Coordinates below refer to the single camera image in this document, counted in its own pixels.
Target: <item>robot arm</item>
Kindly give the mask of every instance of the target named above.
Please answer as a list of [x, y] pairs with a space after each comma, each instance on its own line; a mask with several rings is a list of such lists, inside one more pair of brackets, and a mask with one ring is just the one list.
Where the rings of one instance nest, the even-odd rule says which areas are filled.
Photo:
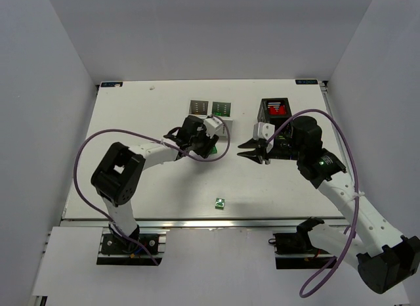
[[[136, 192], [142, 172], [155, 165], [174, 162], [184, 157], [176, 148], [207, 158], [219, 139], [216, 132], [221, 127], [222, 122], [216, 118], [207, 117], [203, 120], [188, 116], [182, 127], [175, 128], [164, 136], [164, 144], [125, 146], [116, 142], [111, 145], [93, 173], [91, 184], [104, 200], [108, 214], [125, 235], [137, 240], [140, 233], [133, 216], [131, 198]], [[127, 252], [135, 250], [135, 245], [121, 237], [112, 224], [110, 230]]]
[[[299, 116], [286, 132], [267, 143], [273, 134], [273, 125], [257, 123], [253, 138], [239, 146], [254, 150], [238, 155], [259, 164], [269, 164], [270, 159], [297, 160], [301, 175], [351, 222], [355, 206], [354, 183], [340, 160], [322, 148], [322, 130], [316, 120]], [[374, 292], [381, 294], [416, 273], [420, 264], [418, 237], [406, 238], [360, 193], [356, 232], [361, 241], [353, 240], [345, 261], [358, 270]], [[324, 249], [336, 257], [341, 255], [347, 242], [347, 236], [316, 218], [300, 224], [296, 238], [302, 248]]]

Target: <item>white table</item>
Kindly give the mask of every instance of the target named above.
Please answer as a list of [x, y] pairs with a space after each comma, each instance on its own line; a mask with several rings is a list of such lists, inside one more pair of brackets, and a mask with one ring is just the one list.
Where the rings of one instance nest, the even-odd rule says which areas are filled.
[[[341, 217], [333, 204], [298, 172], [296, 162], [274, 160], [258, 165], [236, 156], [237, 146], [252, 136], [262, 98], [287, 97], [291, 111], [326, 110], [318, 85], [296, 85], [294, 80], [127, 81], [122, 87], [99, 89], [88, 136], [108, 128], [128, 129], [155, 138], [180, 126], [190, 100], [231, 102], [232, 146], [219, 162], [198, 163], [188, 158], [147, 169], [133, 196], [139, 219], [245, 219], [267, 217]], [[341, 157], [332, 126], [314, 114], [323, 130], [324, 147]], [[107, 133], [86, 147], [79, 166], [83, 193], [96, 206], [105, 206], [90, 178], [113, 142], [136, 145], [145, 141]], [[222, 152], [225, 141], [219, 141]], [[224, 210], [215, 199], [226, 199]], [[77, 195], [72, 185], [65, 219], [96, 219], [101, 215]]]

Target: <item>white enclosure wall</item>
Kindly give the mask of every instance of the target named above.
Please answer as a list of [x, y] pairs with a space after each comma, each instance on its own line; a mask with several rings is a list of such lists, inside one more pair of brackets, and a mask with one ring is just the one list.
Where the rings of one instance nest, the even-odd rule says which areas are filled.
[[[330, 81], [362, 187], [406, 236], [420, 235], [420, 0], [373, 0]], [[420, 276], [404, 282], [420, 305]]]
[[95, 83], [329, 79], [371, 0], [51, 0]]
[[95, 86], [49, 0], [0, 0], [0, 305], [25, 305]]

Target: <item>small cube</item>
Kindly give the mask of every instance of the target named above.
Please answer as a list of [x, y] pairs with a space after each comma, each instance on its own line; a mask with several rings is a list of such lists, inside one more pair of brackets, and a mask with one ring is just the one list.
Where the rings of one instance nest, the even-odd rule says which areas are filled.
[[216, 209], [224, 209], [224, 199], [217, 198], [215, 208]]

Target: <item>purple cable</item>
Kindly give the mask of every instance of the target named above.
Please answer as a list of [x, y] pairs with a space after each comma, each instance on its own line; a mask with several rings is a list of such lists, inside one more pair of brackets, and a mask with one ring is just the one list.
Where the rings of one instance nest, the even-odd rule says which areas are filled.
[[344, 230], [343, 234], [347, 234], [348, 230], [350, 229], [351, 225], [347, 226], [346, 229]]
[[[324, 115], [325, 117], [327, 117], [331, 123], [334, 125], [335, 129], [337, 130], [337, 132], [340, 134], [341, 139], [343, 140], [344, 146], [346, 147], [346, 151], [348, 154], [348, 158], [350, 159], [350, 164], [352, 166], [353, 169], [353, 175], [354, 175], [354, 191], [355, 193], [359, 193], [359, 179], [358, 179], [358, 174], [357, 174], [357, 170], [356, 170], [356, 163], [354, 162], [354, 158], [352, 155], [352, 152], [350, 150], [350, 147], [348, 145], [348, 142], [344, 136], [343, 131], [341, 131], [339, 125], [337, 124], [337, 122], [334, 121], [334, 119], [327, 114], [326, 112], [319, 110], [319, 109], [307, 109], [307, 110], [303, 110], [300, 111], [296, 114], [293, 114], [289, 119], [286, 120], [285, 123], [282, 124], [282, 126], [280, 126], [276, 132], [274, 132], [274, 134], [267, 140], [267, 142], [270, 142], [272, 139], [274, 139], [274, 137], [277, 136], [277, 134], [279, 132], [281, 132], [282, 129], [284, 129], [284, 127], [286, 127], [286, 125], [291, 122], [293, 119], [295, 119], [296, 117], [302, 115], [302, 114], [306, 114], [309, 112], [317, 112], [319, 114]], [[335, 273], [335, 271], [338, 269], [338, 267], [340, 266], [340, 264], [343, 262], [348, 249], [350, 248], [353, 238], [356, 237], [356, 224], [357, 224], [357, 218], [358, 218], [358, 214], [359, 214], [359, 197], [356, 196], [354, 198], [354, 215], [353, 215], [353, 220], [351, 222], [351, 230], [350, 230], [350, 234], [348, 236], [347, 242], [344, 246], [343, 251], [341, 252], [341, 255], [337, 258], [337, 262], [334, 264], [334, 266], [331, 268], [331, 270], [327, 273], [327, 275], [325, 275], [325, 277], [317, 284], [315, 285], [315, 287], [313, 289], [311, 289], [311, 291], [309, 291], [308, 293], [303, 293], [303, 291], [305, 290], [305, 288], [312, 282], [312, 280], [314, 280], [322, 271], [324, 271], [326, 268], [328, 268], [332, 262], [334, 262], [334, 260], [336, 259], [335, 257], [331, 258], [321, 269], [319, 269], [318, 271], [316, 271], [302, 286], [301, 290], [299, 291], [299, 296], [301, 298], [306, 298], [311, 296], [313, 293], [317, 292]]]
[[[217, 160], [222, 159], [228, 152], [229, 148], [230, 148], [230, 132], [229, 132], [229, 128], [227, 126], [227, 124], [223, 121], [222, 118], [218, 117], [218, 116], [213, 116], [214, 118], [219, 119], [222, 123], [224, 128], [226, 129], [226, 133], [227, 133], [227, 137], [228, 137], [228, 144], [226, 145], [226, 150], [224, 150], [223, 154], [221, 154], [220, 156], [218, 156], [217, 158], [213, 158], [212, 160], [205, 160], [203, 158], [196, 158], [193, 155], [190, 155], [189, 153], [181, 150], [179, 147], [169, 144], [169, 143], [165, 143], [164, 145], [170, 148], [173, 148], [175, 150], [177, 150], [178, 152], [180, 152], [181, 154], [183, 154], [184, 156], [188, 156], [189, 158], [192, 158], [193, 160], [197, 161], [197, 162], [215, 162]], [[122, 130], [122, 129], [106, 129], [106, 130], [101, 130], [99, 132], [96, 132], [94, 134], [92, 134], [90, 137], [88, 137], [85, 142], [83, 142], [83, 144], [80, 146], [79, 151], [76, 154], [76, 158], [75, 158], [75, 162], [74, 162], [74, 166], [73, 166], [73, 182], [74, 182], [74, 187], [76, 189], [77, 194], [79, 195], [79, 197], [91, 208], [93, 208], [95, 211], [101, 213], [103, 216], [105, 216], [110, 222], [111, 224], [114, 226], [115, 230], [126, 240], [140, 246], [144, 252], [147, 253], [147, 255], [150, 257], [150, 259], [154, 262], [155, 265], [159, 265], [159, 263], [155, 260], [155, 258], [153, 257], [153, 255], [147, 250], [147, 248], [141, 244], [138, 240], [132, 239], [130, 237], [128, 237], [126, 234], [124, 234], [122, 232], [122, 230], [120, 230], [118, 228], [118, 226], [115, 224], [114, 220], [112, 219], [111, 216], [109, 216], [106, 212], [102, 211], [100, 208], [94, 206], [92, 203], [90, 203], [90, 201], [84, 196], [84, 194], [82, 193], [82, 191], [80, 190], [80, 186], [79, 186], [79, 182], [77, 180], [77, 169], [79, 167], [79, 160], [80, 160], [80, 156], [81, 153], [83, 151], [83, 149], [86, 147], [87, 143], [89, 143], [93, 138], [97, 137], [98, 135], [104, 134], [104, 133], [110, 133], [110, 132], [118, 132], [118, 133], [125, 133], [125, 134], [129, 134], [129, 135], [133, 135], [135, 137], [140, 137], [142, 139], [146, 139], [148, 141], [151, 142], [155, 142], [155, 143], [159, 143], [159, 144], [163, 144], [160, 140], [154, 139], [152, 137], [147, 137], [146, 135], [141, 135], [139, 133], [135, 133], [132, 131], [128, 131], [128, 130]]]

